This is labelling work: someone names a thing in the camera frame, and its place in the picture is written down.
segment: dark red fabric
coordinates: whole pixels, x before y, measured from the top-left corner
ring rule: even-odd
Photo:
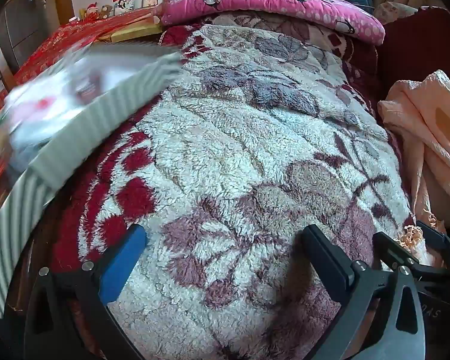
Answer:
[[[441,69],[450,78],[450,13],[442,8],[385,24],[385,40],[377,47],[378,74],[385,93],[398,80],[423,81]]]
[[[354,95],[354,99],[359,103],[365,102],[367,109],[370,110],[371,115],[377,119],[378,115],[378,102],[381,100],[383,93],[383,87],[376,76],[372,76],[367,72],[358,69],[351,63],[342,61],[342,70],[350,83],[350,86],[360,93],[361,98]]]
[[[149,139],[145,133],[136,131],[128,133],[126,142],[118,145],[119,140],[123,138],[122,134],[133,129],[158,100],[157,97],[139,109],[95,149],[94,153],[75,171],[69,181],[73,185],[74,191],[70,202],[62,212],[60,226],[57,229],[57,240],[53,245],[50,268],[54,272],[69,271],[80,267],[81,262],[77,253],[80,219],[83,218],[81,226],[85,230],[84,234],[87,234],[88,237],[92,234],[96,216],[103,204],[104,192],[109,191],[113,166],[125,149]],[[142,161],[152,162],[149,151],[142,152],[141,155],[144,157]],[[153,212],[155,208],[152,191],[144,186],[140,179],[128,182],[120,192],[118,200],[124,209],[123,214],[111,216],[104,221],[102,226],[106,247],[115,245],[125,235],[127,232],[126,219],[133,221],[141,215]],[[100,252],[97,249],[92,250],[86,256],[87,260],[92,261],[99,258]]]

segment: plush doll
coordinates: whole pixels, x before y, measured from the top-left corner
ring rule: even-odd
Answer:
[[[90,4],[85,12],[85,21],[94,21],[98,19],[97,3]]]
[[[113,16],[113,7],[111,5],[104,5],[102,10],[98,13],[99,19],[106,19]]]

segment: polka dot pillow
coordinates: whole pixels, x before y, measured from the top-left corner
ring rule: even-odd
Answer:
[[[165,0],[162,22],[180,24],[197,17],[231,10],[255,10],[301,17],[380,45],[385,30],[364,10],[344,0]]]

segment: fluffy blanket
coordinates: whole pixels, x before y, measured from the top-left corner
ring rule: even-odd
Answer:
[[[185,75],[78,176],[53,267],[143,225],[149,246],[109,308],[146,359],[302,359],[338,305],[297,233],[317,224],[371,263],[373,233],[410,220],[391,137],[356,90],[366,73],[335,55],[342,36],[290,23],[244,12],[170,28]]]

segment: striped cloth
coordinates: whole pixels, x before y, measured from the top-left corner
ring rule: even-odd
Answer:
[[[78,114],[39,152],[18,178],[0,209],[0,317],[3,315],[8,287],[31,231],[43,210],[102,140],[137,109],[158,95],[181,72],[182,55],[175,49],[142,43],[95,46],[107,52],[133,51],[144,57],[137,74],[123,80],[109,92],[99,96]],[[66,55],[42,74],[60,71],[84,56],[91,48]]]

